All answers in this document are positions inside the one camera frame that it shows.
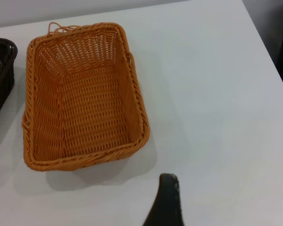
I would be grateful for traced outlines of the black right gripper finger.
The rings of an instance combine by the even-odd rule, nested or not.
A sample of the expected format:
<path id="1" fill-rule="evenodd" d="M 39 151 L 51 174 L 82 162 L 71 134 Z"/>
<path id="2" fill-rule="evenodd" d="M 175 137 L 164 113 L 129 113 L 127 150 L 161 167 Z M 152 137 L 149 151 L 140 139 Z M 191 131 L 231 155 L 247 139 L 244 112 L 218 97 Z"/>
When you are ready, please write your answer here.
<path id="1" fill-rule="evenodd" d="M 155 201 L 144 223 L 145 226 L 180 225 L 180 187 L 176 175 L 162 173 Z"/>

